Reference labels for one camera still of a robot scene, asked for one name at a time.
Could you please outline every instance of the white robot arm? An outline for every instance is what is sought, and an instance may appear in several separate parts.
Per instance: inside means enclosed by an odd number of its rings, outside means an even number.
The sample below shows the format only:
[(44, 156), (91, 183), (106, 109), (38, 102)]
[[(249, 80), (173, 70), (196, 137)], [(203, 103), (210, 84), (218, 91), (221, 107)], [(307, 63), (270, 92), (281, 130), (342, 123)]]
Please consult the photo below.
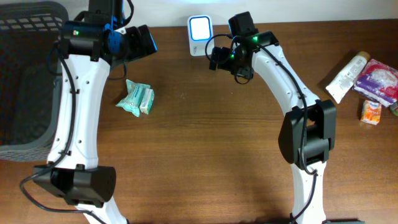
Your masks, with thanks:
[[(131, 0), (127, 2), (133, 11)], [(157, 47), (147, 26), (124, 28), (132, 14), (124, 19), (123, 0), (90, 0), (88, 8), (64, 24), (60, 41), (54, 45), (63, 78), (57, 132), (47, 164), (35, 166), (34, 174), (20, 187), (46, 211), (82, 213), (92, 224), (127, 224), (113, 198), (116, 171), (98, 165), (101, 97), (112, 67), (153, 54)], [(40, 204), (24, 188), (29, 180), (77, 210)]]
[[(287, 62), (282, 47), (271, 32), (258, 33), (250, 13), (238, 14), (229, 20), (235, 48), (215, 47), (210, 58), (210, 69), (230, 71), (237, 77), (250, 80), (254, 72), (267, 83), (285, 116), (279, 135), (279, 147), (291, 164), (294, 178), (294, 207), (291, 222), (321, 224), (326, 222), (323, 211), (323, 171), (329, 151), (334, 147), (336, 110), (333, 103), (320, 101), (299, 79)], [(304, 112), (315, 122), (307, 126)], [(299, 159), (300, 140), (303, 138), (303, 162)]]
[[(269, 45), (266, 49), (271, 52), (284, 66), (291, 72), (296, 79), (304, 95), (308, 106), (313, 106), (319, 97), (313, 94), (299, 79), (297, 74), (287, 62), (283, 53), (282, 47), (279, 45)], [(276, 97), (279, 106), (282, 108), (283, 114), (292, 111), (292, 108), (298, 106), (303, 108), (300, 95), (293, 84), (292, 79), (281, 69), (265, 51), (260, 50), (252, 56), (252, 67), (260, 77), (267, 83), (271, 92)], [(304, 170), (301, 170), (296, 164), (292, 164), (293, 181), (294, 181), (294, 206), (292, 216), (295, 217), (306, 206), (310, 198), (313, 185), (313, 177), (308, 175)], [(323, 171), (325, 170), (326, 162), (316, 162), (310, 164), (308, 168), (313, 171), (318, 171), (318, 177), (315, 186), (315, 193), (312, 201), (304, 213), (298, 217), (296, 222), (298, 224), (320, 224), (326, 220), (325, 212), (323, 211)]]

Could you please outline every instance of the wood grain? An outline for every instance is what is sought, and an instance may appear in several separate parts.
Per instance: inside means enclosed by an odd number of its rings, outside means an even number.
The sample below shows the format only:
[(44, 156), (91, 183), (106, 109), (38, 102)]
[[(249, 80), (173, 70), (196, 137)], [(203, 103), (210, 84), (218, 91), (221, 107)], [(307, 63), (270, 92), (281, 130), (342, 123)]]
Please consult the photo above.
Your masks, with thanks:
[[(304, 83), (321, 99), (325, 84), (357, 51), (398, 68), (398, 20), (259, 24), (272, 30)], [(159, 52), (129, 64), (128, 79), (148, 83), (155, 101), (140, 118), (115, 104), (125, 82), (105, 86), (98, 128), (99, 164), (118, 173), (115, 199), (133, 223), (238, 223), (288, 218), (294, 195), (279, 152), (283, 116), (258, 75), (238, 85), (225, 71), (191, 57), (186, 27), (152, 28)], [(228, 26), (215, 27), (227, 33)], [(217, 39), (227, 46), (228, 39)], [(112, 76), (118, 76), (121, 68)], [(328, 219), (398, 220), (398, 118), (383, 109), (378, 126), (361, 123), (363, 97), (337, 105), (336, 147), (324, 178)], [(41, 211), (19, 191), (35, 163), (0, 161), (0, 223), (86, 223), (82, 215)], [(34, 184), (49, 207), (68, 208)]]

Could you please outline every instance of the small juice box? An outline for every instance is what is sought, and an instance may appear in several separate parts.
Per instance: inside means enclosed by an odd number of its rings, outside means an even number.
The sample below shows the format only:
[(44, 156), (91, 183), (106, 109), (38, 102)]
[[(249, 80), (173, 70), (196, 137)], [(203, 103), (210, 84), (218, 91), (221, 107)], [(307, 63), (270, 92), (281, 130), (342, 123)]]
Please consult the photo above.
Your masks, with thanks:
[(363, 103), (361, 121), (377, 125), (380, 122), (381, 103), (365, 100)]

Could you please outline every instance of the toothpaste tube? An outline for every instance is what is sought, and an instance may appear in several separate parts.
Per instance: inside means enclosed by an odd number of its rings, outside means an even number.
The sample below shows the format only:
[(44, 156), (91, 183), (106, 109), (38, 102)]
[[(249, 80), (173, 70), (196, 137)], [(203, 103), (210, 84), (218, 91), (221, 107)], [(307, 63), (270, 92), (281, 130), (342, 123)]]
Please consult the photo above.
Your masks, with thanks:
[(358, 75), (370, 58), (371, 56), (366, 52), (358, 53), (326, 87), (326, 90), (337, 103), (341, 102), (348, 90), (354, 85)]

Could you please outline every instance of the white wall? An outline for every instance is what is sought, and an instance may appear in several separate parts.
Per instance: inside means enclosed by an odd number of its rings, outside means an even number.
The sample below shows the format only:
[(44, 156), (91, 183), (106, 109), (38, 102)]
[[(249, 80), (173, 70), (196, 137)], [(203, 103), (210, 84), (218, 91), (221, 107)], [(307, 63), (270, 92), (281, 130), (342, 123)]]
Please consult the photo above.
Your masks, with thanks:
[[(87, 9), (88, 0), (55, 0), (73, 19)], [(130, 13), (125, 1), (126, 17)], [(0, 0), (0, 3), (24, 0)], [(132, 0), (135, 10), (129, 26), (185, 26), (195, 14), (208, 14), (215, 25), (227, 24), (237, 13), (250, 11), (255, 23), (396, 19), (398, 0)]]

